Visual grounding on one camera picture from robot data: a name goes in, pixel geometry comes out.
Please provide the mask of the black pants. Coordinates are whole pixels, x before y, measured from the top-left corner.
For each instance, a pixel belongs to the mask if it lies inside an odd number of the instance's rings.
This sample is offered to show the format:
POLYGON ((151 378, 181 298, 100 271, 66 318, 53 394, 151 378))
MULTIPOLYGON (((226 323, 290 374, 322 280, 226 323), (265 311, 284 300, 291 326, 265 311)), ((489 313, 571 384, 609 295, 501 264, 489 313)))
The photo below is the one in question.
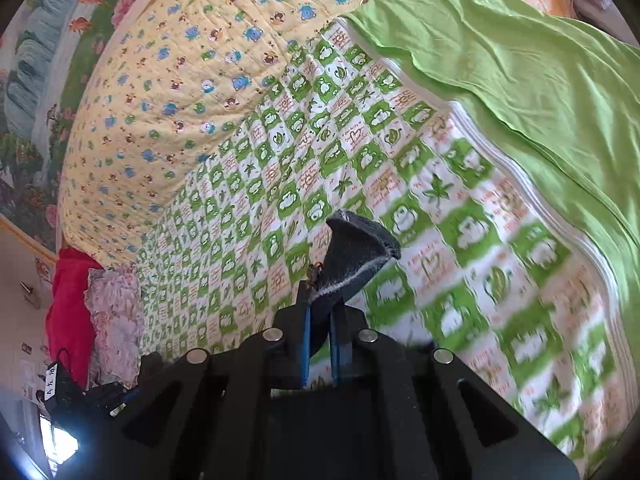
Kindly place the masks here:
POLYGON ((335 211, 326 225, 331 230, 326 255, 307 272, 310 308, 317 316, 357 295, 386 263, 401 256, 398 240, 382 224, 352 211, 335 211))

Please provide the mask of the red blanket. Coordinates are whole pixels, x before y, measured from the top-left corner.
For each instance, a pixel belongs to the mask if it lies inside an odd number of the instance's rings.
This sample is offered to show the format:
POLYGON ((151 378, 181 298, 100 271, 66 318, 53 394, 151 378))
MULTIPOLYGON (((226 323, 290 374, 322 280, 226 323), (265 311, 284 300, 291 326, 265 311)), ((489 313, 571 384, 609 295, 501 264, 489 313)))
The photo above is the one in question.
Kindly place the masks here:
POLYGON ((65 247, 58 253, 52 298, 46 316, 46 334, 50 357, 60 360, 73 381, 85 389, 96 339, 91 314, 85 305, 89 271, 102 266, 84 252, 65 247))

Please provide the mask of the floral pink cloth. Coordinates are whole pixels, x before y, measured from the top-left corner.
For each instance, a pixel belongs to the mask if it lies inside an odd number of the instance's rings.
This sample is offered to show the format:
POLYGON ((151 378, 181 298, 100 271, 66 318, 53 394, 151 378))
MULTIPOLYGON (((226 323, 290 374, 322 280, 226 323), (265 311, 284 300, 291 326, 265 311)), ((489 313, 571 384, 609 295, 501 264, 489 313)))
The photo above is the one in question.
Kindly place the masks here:
POLYGON ((89 364, 89 386, 137 383, 143 308, 139 281, 131 266, 112 270, 91 269, 85 306, 94 338, 89 364))

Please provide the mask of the green checkered bed sheet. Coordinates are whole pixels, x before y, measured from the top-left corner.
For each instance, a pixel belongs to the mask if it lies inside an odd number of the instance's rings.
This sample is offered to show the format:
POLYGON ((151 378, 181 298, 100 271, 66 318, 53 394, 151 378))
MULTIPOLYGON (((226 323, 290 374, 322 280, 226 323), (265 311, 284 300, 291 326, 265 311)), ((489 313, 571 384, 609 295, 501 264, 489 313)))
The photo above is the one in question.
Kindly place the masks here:
POLYGON ((639 403, 604 255, 344 18, 186 176, 137 271, 142 353, 238 348, 308 283, 316 307, 457 353, 583 477, 639 403))

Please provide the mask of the yellow cartoon print quilt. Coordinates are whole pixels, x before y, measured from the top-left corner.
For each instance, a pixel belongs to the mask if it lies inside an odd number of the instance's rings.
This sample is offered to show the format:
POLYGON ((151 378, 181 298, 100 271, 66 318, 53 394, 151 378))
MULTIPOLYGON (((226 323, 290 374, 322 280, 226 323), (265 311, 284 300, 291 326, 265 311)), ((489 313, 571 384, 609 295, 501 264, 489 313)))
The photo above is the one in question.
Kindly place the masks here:
POLYGON ((145 0, 114 32, 70 130, 58 194, 66 243, 102 266, 134 260, 186 174, 293 47, 367 1, 145 0))

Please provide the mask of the light green blanket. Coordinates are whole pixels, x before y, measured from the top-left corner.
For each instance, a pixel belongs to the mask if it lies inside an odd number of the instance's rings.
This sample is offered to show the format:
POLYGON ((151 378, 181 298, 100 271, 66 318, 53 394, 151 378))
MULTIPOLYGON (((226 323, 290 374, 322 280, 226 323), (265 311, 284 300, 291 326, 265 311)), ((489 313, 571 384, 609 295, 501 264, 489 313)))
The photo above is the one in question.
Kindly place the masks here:
POLYGON ((460 102, 589 235, 638 333, 638 50, 522 0, 372 0, 348 18, 378 52, 460 102))

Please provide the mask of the landscape painting gold frame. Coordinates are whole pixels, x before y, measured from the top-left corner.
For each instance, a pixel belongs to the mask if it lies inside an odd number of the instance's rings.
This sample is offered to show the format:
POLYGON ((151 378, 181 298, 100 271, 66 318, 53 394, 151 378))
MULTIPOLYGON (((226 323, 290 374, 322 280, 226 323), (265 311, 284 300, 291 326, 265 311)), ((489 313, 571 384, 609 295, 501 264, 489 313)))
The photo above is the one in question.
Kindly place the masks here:
POLYGON ((25 0, 1 37, 1 211, 44 249, 76 113, 114 32, 145 0, 25 0))

